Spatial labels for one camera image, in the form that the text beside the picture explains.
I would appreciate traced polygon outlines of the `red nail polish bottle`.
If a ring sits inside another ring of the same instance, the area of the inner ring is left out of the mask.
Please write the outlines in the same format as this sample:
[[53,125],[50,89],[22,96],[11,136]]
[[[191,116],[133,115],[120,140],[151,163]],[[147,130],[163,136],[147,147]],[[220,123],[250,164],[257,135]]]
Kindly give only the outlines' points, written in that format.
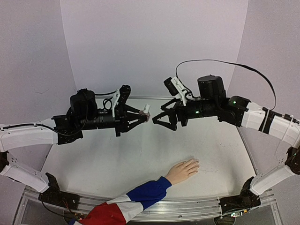
[[151,107],[151,105],[146,104],[144,109],[139,112],[140,115],[142,115],[146,118],[146,122],[148,122],[150,119],[150,107]]

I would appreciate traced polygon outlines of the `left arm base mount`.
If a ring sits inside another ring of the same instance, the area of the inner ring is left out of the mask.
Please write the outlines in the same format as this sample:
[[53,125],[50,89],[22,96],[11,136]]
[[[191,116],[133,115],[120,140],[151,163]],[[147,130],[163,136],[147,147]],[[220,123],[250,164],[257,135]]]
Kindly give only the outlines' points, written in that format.
[[45,175],[48,178],[48,186],[45,191],[39,193],[39,201],[71,210],[78,209],[79,195],[61,191],[56,178],[48,172]]

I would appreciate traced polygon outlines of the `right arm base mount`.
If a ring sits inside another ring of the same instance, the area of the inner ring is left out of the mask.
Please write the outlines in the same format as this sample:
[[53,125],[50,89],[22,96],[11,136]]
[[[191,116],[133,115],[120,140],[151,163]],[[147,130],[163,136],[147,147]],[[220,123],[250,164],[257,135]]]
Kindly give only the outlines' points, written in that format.
[[220,198],[219,205],[223,215],[250,210],[261,205],[260,197],[250,191],[250,183],[251,179],[244,183],[239,195]]

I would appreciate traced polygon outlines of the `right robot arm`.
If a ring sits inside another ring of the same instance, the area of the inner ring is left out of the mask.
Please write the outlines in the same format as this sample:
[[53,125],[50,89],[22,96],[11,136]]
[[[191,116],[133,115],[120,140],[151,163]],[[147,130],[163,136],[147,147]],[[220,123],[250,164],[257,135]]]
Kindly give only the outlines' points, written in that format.
[[253,101],[240,97],[227,97],[220,76],[208,75],[197,80],[200,96],[188,99],[191,91],[179,78],[167,78],[164,85],[173,97],[161,106],[162,112],[152,121],[172,131],[177,124],[187,126],[191,119],[217,117],[243,132],[246,128],[258,131],[257,141],[249,143],[250,153],[258,156],[261,144],[271,154],[269,162],[274,168],[248,179],[239,199],[253,200],[266,190],[300,173],[300,121],[292,115],[281,114]]

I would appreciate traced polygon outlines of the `mannequin hand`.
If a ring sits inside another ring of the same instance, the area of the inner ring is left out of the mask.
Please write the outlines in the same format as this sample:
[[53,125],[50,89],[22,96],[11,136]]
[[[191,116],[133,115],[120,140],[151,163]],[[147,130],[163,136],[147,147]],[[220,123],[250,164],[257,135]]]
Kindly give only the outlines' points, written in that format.
[[191,176],[194,176],[198,173],[200,166],[199,161],[196,159],[190,159],[188,161],[180,162],[174,165],[165,178],[172,184],[181,183]]

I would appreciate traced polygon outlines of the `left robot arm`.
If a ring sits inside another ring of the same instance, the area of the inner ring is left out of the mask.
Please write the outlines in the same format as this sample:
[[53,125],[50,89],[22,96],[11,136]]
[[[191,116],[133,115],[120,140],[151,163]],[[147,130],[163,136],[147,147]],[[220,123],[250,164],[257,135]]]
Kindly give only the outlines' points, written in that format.
[[85,130],[111,129],[119,137],[150,118],[150,105],[142,110],[127,105],[131,93],[128,85],[108,94],[103,108],[96,103],[96,94],[88,89],[78,90],[70,97],[70,108],[64,115],[43,121],[0,127],[0,174],[33,188],[52,204],[63,201],[56,178],[36,170],[15,155],[17,150],[45,150],[53,145],[73,143],[83,138]]

